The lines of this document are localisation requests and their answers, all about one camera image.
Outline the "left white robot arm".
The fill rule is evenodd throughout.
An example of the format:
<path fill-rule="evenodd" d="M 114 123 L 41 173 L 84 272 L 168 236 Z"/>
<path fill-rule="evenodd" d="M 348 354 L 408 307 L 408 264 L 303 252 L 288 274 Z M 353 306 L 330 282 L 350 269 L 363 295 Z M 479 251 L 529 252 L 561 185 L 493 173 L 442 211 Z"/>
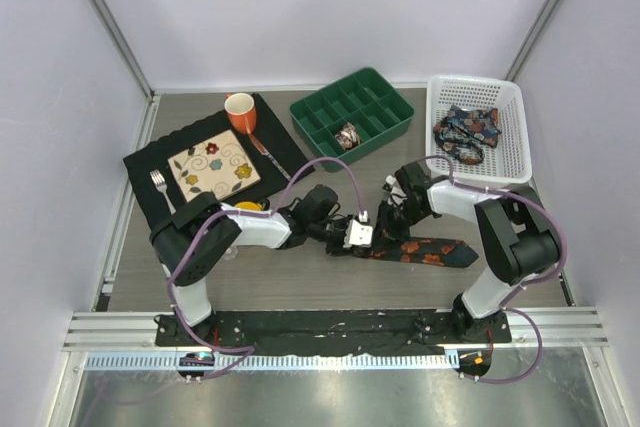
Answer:
<path fill-rule="evenodd" d="M 324 243 L 330 252 L 370 246 L 368 214 L 339 216 L 338 209 L 337 194 L 324 185 L 287 206 L 264 211 L 234 207 L 203 193 L 156 225 L 150 243 L 167 277 L 179 335 L 193 346 L 214 338 L 215 314 L 206 278 L 240 247 L 287 250 L 309 238 Z"/>

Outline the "green divided organizer tray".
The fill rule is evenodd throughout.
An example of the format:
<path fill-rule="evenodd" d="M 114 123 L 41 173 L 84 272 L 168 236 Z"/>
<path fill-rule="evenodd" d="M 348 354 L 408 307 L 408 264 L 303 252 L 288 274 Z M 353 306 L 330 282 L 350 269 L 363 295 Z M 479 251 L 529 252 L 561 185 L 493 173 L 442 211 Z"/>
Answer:
<path fill-rule="evenodd" d="M 361 68 L 294 102 L 290 115 L 295 131 L 318 157 L 346 164 L 373 153 L 404 135 L 414 107 L 372 67 Z M 360 146 L 344 151 L 334 135 L 345 122 L 354 124 Z"/>

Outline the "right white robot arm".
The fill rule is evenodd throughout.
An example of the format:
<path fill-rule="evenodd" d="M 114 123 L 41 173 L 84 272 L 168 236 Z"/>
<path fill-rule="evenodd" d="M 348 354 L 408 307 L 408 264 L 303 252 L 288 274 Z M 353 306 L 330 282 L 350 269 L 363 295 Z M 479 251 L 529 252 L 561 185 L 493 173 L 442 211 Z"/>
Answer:
<path fill-rule="evenodd" d="M 558 227 L 535 190 L 511 191 L 466 185 L 453 176 L 429 176 L 417 162 L 388 176 L 379 205 L 370 257 L 447 268 L 467 268 L 478 254 L 455 239 L 415 237 L 413 226 L 452 216 L 474 224 L 487 266 L 453 301 L 442 329 L 465 342 L 489 334 L 498 312 L 528 284 L 565 257 Z"/>

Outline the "black orange floral tie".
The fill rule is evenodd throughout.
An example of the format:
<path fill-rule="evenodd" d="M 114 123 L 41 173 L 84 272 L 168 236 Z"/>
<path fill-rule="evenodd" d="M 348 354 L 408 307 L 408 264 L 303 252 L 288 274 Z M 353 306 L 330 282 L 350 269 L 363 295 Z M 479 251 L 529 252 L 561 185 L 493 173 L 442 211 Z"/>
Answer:
<path fill-rule="evenodd" d="M 479 259 L 466 242 L 455 239 L 411 237 L 406 242 L 382 243 L 369 248 L 357 247 L 353 256 L 368 260 L 424 264 L 464 269 Z"/>

